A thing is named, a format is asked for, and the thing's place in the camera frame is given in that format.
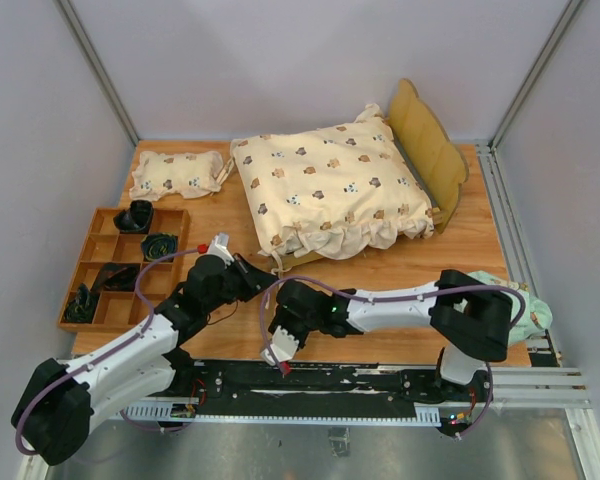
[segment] metal floor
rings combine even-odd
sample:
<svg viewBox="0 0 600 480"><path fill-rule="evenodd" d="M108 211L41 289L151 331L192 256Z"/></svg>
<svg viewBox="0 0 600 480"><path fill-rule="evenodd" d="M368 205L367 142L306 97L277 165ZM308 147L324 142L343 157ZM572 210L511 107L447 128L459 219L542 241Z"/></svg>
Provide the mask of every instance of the metal floor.
<svg viewBox="0 0 600 480"><path fill-rule="evenodd" d="M491 411L466 440L433 428L352 427L336 457L330 427L193 424L178 434L108 421L47 480L560 479L584 478L564 411Z"/></svg>

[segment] wooden tray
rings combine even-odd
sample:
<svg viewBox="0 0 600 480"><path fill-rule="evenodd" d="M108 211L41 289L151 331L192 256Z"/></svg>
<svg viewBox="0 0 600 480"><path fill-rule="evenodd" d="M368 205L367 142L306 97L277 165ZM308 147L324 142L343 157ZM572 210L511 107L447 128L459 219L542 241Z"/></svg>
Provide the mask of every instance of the wooden tray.
<svg viewBox="0 0 600 480"><path fill-rule="evenodd" d="M145 235L121 234L113 224L113 217L123 208L99 208L93 215L89 233L84 241L80 259L73 273L69 289L58 318L58 327L69 332L122 333L140 323L147 316L147 308L133 292L103 291L92 323L68 323L64 320L67 304L76 296L78 286L91 288L100 268L107 262L135 264L144 268L140 243ZM178 251L187 248L189 213L186 210L156 208L149 233L171 233L178 237ZM145 275L142 293L155 305L164 300L180 280L182 257L173 262L154 266Z"/></svg>

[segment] red wire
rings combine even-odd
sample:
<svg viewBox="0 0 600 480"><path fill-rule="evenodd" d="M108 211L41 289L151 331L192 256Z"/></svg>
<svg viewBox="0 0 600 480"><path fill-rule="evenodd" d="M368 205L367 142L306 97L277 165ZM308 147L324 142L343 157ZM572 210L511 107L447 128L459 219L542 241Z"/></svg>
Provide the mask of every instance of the red wire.
<svg viewBox="0 0 600 480"><path fill-rule="evenodd" d="M207 386L199 378L196 378L196 382L198 382L200 385L202 385L202 388L204 388L204 392L202 392L202 398L200 398L200 403L198 404L198 406L201 407L207 399Z"/></svg>
<svg viewBox="0 0 600 480"><path fill-rule="evenodd" d="M469 394L471 395L471 409L469 410L469 414L473 412L473 409L476 407L476 403L478 403L478 399L476 397L476 391L472 388L469 389Z"/></svg>

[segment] gray wall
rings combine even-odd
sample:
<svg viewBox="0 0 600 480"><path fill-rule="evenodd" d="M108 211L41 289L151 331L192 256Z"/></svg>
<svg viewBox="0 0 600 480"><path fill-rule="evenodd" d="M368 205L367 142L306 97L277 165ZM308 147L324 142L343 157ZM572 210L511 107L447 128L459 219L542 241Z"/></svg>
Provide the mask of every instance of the gray wall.
<svg viewBox="0 0 600 480"><path fill-rule="evenodd" d="M131 153L53 2L0 2L0 479L21 461L9 420L33 367L68 351L65 288Z"/></svg>
<svg viewBox="0 0 600 480"><path fill-rule="evenodd" d="M600 0L589 2L501 148L541 294L600 423Z"/></svg>
<svg viewBox="0 0 600 480"><path fill-rule="evenodd" d="M411 77L449 134L490 138L565 0L74 0L144 138L352 121Z"/></svg>

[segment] large pillow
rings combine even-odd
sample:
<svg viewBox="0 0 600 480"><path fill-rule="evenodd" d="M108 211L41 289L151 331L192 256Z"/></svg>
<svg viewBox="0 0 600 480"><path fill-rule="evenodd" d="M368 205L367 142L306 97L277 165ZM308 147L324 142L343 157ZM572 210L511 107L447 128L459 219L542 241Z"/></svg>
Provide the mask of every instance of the large pillow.
<svg viewBox="0 0 600 480"><path fill-rule="evenodd" d="M234 140L231 156L266 255L343 259L433 233L429 198L377 105L354 123Z"/></svg>

